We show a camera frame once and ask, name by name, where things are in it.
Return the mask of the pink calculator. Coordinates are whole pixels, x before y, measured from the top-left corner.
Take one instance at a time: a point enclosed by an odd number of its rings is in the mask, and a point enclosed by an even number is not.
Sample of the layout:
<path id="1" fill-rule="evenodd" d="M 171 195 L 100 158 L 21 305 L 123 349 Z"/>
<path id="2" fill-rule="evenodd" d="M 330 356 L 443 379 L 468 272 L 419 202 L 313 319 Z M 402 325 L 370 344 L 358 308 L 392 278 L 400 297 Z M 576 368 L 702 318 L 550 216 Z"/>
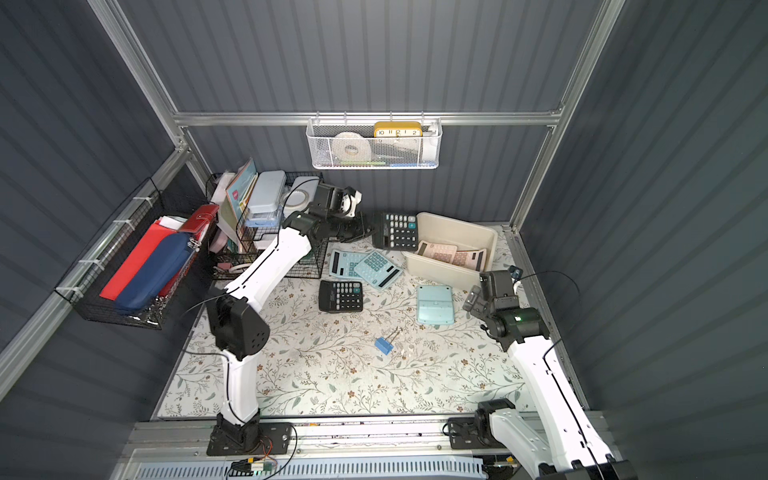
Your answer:
<path id="1" fill-rule="evenodd" d="M 457 251 L 453 257 L 452 264 L 481 272 L 484 270 L 487 257 L 486 249 Z"/>
<path id="2" fill-rule="evenodd" d="M 452 264 L 453 257 L 458 251 L 456 245 L 421 241 L 417 254 L 425 258 Z"/>

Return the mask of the black calculator front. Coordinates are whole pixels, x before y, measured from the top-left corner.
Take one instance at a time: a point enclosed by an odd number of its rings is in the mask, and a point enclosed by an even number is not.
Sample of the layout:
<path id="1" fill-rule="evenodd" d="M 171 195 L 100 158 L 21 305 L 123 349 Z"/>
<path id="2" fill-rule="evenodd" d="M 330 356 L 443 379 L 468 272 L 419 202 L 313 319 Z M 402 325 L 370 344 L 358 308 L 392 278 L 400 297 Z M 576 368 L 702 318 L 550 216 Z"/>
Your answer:
<path id="1" fill-rule="evenodd" d="M 416 216 L 376 212 L 372 244 L 381 250 L 415 252 L 419 244 Z"/>

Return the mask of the beige plastic storage box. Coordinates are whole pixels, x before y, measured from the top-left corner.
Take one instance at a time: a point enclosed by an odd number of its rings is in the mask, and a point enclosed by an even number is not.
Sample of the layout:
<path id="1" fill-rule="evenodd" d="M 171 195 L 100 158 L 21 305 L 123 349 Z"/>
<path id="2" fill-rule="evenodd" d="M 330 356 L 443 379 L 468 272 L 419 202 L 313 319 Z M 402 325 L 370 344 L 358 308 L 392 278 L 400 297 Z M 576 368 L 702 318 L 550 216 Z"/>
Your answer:
<path id="1" fill-rule="evenodd" d="M 490 269 L 498 234 L 490 227 L 422 212 L 416 216 L 418 241 L 405 252 L 407 271 L 414 277 L 469 291 Z"/>

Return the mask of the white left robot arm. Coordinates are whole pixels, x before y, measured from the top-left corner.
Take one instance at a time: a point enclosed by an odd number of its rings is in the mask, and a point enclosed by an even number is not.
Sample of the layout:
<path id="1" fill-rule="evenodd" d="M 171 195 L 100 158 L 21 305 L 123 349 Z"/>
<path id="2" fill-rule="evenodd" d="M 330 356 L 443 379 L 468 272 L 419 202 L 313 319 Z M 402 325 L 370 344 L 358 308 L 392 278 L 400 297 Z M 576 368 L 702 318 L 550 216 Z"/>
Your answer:
<path id="1" fill-rule="evenodd" d="M 256 371 L 258 355 L 270 338 L 261 311 L 294 265 L 322 241 L 357 240 L 370 234 L 358 212 L 362 198 L 352 187 L 320 182 L 310 204 L 281 222 L 276 237 L 244 273 L 222 289 L 209 290 L 206 312 L 224 371 L 215 431 L 239 449 L 255 449 L 261 437 Z"/>

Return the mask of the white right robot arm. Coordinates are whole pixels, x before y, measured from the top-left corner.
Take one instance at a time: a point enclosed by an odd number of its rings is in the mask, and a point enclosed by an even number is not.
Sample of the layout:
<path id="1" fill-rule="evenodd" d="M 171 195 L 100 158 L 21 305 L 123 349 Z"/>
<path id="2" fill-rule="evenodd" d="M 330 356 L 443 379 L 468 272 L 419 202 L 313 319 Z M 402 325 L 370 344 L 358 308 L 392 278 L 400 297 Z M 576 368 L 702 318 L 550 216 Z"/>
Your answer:
<path id="1" fill-rule="evenodd" d="M 512 401 L 499 399 L 478 404 L 478 440 L 503 445 L 533 479 L 636 479 L 631 462 L 613 455 L 582 409 L 539 311 L 520 306 L 515 285 L 521 279 L 516 267 L 480 273 L 463 309 L 512 360 L 545 435 L 527 424 Z"/>

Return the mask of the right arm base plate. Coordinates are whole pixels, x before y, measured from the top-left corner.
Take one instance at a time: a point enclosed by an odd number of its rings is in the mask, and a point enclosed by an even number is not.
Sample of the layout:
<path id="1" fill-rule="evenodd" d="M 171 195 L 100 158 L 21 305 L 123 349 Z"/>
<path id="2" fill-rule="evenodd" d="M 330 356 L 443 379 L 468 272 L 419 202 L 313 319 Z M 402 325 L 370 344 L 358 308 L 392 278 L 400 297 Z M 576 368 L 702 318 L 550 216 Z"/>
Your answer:
<path id="1" fill-rule="evenodd" d="M 448 438 L 452 450 L 487 449 L 499 446 L 486 423 L 475 417 L 449 418 L 442 427 L 442 434 Z"/>

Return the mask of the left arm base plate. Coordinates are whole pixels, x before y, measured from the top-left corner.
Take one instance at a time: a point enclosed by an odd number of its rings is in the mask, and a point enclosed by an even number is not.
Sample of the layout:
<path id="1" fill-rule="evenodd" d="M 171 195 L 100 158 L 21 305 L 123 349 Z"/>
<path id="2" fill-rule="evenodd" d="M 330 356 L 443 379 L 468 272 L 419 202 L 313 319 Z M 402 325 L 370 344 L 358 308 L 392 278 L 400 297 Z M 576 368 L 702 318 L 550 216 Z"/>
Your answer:
<path id="1" fill-rule="evenodd" d="M 214 426 L 206 454 L 210 457 L 283 455 L 288 452 L 293 437 L 293 425 L 288 422 L 236 426 L 223 420 Z"/>

